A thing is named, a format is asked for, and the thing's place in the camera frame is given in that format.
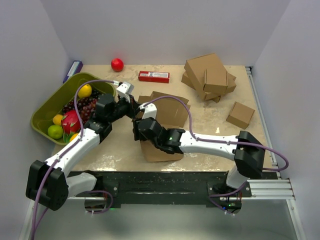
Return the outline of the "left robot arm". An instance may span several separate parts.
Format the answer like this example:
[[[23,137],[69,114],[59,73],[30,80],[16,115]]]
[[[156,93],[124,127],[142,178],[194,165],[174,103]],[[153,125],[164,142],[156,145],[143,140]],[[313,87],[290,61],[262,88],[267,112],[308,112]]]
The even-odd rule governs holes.
[[[67,198],[88,192],[99,196],[104,190],[100,177],[92,171],[77,176],[69,174],[74,166],[112,131],[112,123],[127,116],[134,119],[143,108],[133,96],[115,98],[111,94],[100,95],[95,112],[79,135],[56,155],[41,162],[36,160],[29,169],[26,197],[56,211]]]

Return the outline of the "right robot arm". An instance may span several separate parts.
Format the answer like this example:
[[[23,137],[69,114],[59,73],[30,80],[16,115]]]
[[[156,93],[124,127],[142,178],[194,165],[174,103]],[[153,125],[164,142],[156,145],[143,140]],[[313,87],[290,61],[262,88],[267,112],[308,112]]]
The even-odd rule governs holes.
[[[235,196],[247,180],[263,176],[265,149],[248,131],[238,135],[194,134],[181,128],[165,128],[152,117],[133,121],[134,139],[148,141],[167,154],[206,154],[229,159],[235,166],[227,173],[223,192]]]

